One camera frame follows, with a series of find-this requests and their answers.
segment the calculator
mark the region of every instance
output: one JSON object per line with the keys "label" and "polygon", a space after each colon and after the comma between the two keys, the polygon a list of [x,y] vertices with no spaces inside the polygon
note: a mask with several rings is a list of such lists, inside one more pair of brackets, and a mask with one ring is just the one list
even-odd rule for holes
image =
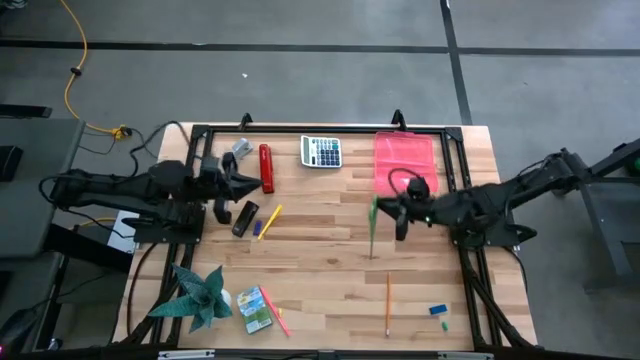
{"label": "calculator", "polygon": [[300,137],[302,165],[315,168],[339,168],[342,166],[342,148],[336,138]]}

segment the orange pencil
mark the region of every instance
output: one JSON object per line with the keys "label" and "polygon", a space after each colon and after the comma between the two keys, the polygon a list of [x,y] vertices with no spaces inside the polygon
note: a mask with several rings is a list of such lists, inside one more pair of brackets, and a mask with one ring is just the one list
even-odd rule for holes
{"label": "orange pencil", "polygon": [[391,273],[387,272],[387,315],[385,317],[385,335],[389,337],[389,323],[391,321]]}

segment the pen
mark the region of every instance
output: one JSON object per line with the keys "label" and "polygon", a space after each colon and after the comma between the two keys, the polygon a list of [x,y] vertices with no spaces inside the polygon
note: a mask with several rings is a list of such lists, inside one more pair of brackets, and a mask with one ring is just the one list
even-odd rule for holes
{"label": "pen", "polygon": [[260,236],[258,236],[258,240],[262,240],[262,238],[264,237],[264,234],[267,233],[267,229],[269,229],[269,226],[271,226],[271,224],[273,223],[273,221],[278,217],[278,215],[280,214],[280,210],[282,210],[282,205],[278,205],[278,207],[276,208],[276,210],[273,212],[273,214],[271,214],[271,217],[269,218],[269,221],[267,221],[267,225],[264,226],[264,228],[262,229],[262,231],[260,232]]}
{"label": "pen", "polygon": [[284,330],[284,333],[287,334],[287,336],[291,336],[291,332],[289,331],[287,324],[285,324],[284,320],[282,320],[282,317],[280,317],[278,310],[276,309],[275,306],[273,306],[273,303],[271,302],[269,295],[267,295],[267,292],[264,290],[262,286],[260,286],[260,292],[262,293],[262,297],[264,297],[264,300],[267,302],[267,305],[269,305],[269,308],[273,312],[273,315],[276,317],[276,319],[278,319],[278,322],[280,323],[280,326],[282,326],[282,330]]}

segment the wooden table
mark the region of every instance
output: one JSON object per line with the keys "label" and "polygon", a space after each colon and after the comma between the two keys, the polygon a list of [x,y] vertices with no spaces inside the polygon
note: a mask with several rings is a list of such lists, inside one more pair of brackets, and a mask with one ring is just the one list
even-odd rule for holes
{"label": "wooden table", "polygon": [[[187,133],[191,123],[185,123]],[[489,131],[484,126],[463,127],[464,143],[474,185],[498,182]],[[460,262],[447,230],[424,224],[410,226],[404,242],[394,240],[394,222],[378,215],[374,259],[369,259],[367,213],[373,196],[373,135],[341,134],[344,166],[339,170],[309,169],[300,162],[299,134],[218,133],[214,155],[230,151],[240,137],[256,147],[239,162],[244,175],[260,177],[259,144],[271,146],[274,194],[256,190],[238,204],[230,204],[237,217],[244,200],[260,206],[256,219],[264,222],[278,204],[280,217],[263,241],[252,236],[252,226],[242,239],[230,225],[214,222],[209,209],[196,247],[193,270],[203,278],[224,265],[225,288],[233,297],[233,317],[215,321],[211,329],[188,334],[185,319],[180,347],[262,349],[360,350],[471,350],[471,332]],[[433,141],[439,193],[446,192],[440,142]],[[451,147],[456,158],[455,148]],[[167,128],[159,160],[184,161],[187,144],[175,126]],[[457,184],[459,166],[454,160]],[[168,246],[158,245],[143,264],[133,299],[133,323],[143,319],[155,301]],[[134,257],[129,279],[142,252]],[[487,261],[494,296],[504,313],[527,340],[536,341],[527,296],[518,263],[503,249],[488,248]],[[386,274],[392,279],[391,336],[385,338]],[[275,323],[248,335],[235,296],[260,284],[269,292],[293,335],[287,338]],[[125,337],[126,294],[114,340]],[[428,316],[428,308],[446,304],[442,318]],[[484,306],[478,306],[485,339],[489,339]],[[444,332],[441,320],[449,324]],[[167,333],[169,320],[164,326]]]}

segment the green marker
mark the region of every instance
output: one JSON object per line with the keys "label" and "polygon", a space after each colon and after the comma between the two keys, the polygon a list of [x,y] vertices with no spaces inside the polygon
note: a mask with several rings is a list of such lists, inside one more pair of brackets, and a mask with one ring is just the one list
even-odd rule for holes
{"label": "green marker", "polygon": [[376,219],[378,218],[378,195],[373,196],[369,210],[369,260],[373,259],[373,237],[376,233]]}

